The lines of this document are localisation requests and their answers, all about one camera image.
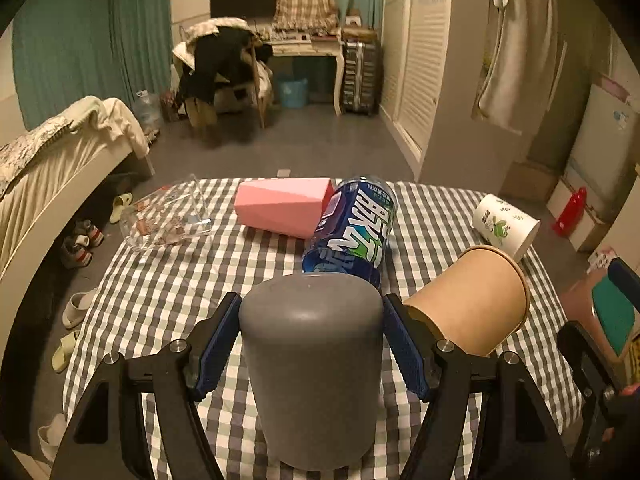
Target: paper cup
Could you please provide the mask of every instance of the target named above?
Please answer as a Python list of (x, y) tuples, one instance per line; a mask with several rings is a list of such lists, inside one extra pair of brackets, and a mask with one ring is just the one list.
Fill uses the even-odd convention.
[(436, 337), (442, 335), (468, 354), (485, 356), (524, 324), (529, 301), (518, 264), (501, 250), (480, 245), (460, 254), (403, 303), (415, 309), (409, 315)]
[(492, 194), (478, 204), (472, 223), (485, 240), (516, 262), (531, 247), (540, 229), (540, 220)]

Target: checkered tablecloth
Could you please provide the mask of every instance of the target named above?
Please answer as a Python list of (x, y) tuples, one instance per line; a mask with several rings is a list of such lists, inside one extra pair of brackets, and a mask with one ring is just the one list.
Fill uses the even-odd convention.
[[(202, 180), (213, 234), (189, 244), (134, 252), (118, 249), (82, 324), (66, 375), (63, 405), (69, 418), (100, 359), (111, 350), (127, 358), (159, 351), (212, 315), (230, 290), (242, 296), (273, 276), (302, 269), (302, 240), (237, 224), (234, 196), (240, 179)], [(471, 217), (482, 194), (398, 183), (398, 220), (390, 234), (383, 292), (407, 298), (450, 266), (466, 248), (482, 243)], [(179, 202), (174, 207), (180, 209)], [(521, 260), (531, 291), (529, 319), (498, 349), (517, 352), (545, 397), (560, 430), (578, 415), (580, 400), (568, 365), (556, 348), (564, 323), (558, 297), (539, 257)], [(454, 478), (468, 472), (478, 427), (480, 395), (471, 396)], [(143, 395), (146, 431), (158, 478), (170, 478), (154, 397)], [(212, 450), (227, 479), (398, 478), (426, 407), (408, 393), (385, 343), (375, 443), (361, 462), (329, 473), (303, 472), (268, 455), (239, 337), (217, 389), (198, 406)]]

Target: computer monitor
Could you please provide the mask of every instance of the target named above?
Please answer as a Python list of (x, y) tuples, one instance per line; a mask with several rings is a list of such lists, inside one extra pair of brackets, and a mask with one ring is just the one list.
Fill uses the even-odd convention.
[(212, 18), (273, 18), (276, 0), (209, 0)]

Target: blue bin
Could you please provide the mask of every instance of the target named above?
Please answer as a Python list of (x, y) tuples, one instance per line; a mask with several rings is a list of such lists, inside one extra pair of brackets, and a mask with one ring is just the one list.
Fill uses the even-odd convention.
[(278, 97), (283, 108), (302, 108), (309, 101), (308, 80), (279, 79)]

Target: white printed cup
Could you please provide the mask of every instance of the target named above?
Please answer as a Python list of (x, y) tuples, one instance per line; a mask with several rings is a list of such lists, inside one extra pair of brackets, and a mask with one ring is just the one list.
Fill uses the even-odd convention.
[(540, 229), (540, 220), (492, 194), (479, 203), (472, 223), (485, 240), (516, 262), (531, 247)]

